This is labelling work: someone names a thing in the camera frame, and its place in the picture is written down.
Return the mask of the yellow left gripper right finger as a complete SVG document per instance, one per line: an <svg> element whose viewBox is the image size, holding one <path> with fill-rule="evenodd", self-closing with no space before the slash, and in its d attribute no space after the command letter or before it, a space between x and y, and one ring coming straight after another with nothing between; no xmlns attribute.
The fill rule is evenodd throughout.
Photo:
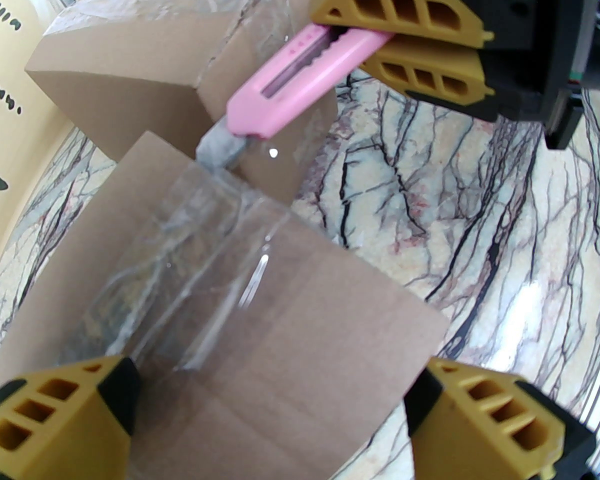
<svg viewBox="0 0 600 480"><path fill-rule="evenodd" d="M595 480L597 437L519 375L431 358L405 394L416 480Z"/></svg>

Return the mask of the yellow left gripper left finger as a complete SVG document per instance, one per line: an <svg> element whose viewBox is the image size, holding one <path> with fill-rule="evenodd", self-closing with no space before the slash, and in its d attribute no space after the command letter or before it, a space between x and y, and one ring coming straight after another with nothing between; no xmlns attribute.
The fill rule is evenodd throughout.
<svg viewBox="0 0 600 480"><path fill-rule="evenodd" d="M0 480L124 480L142 379L125 356L0 386Z"/></svg>

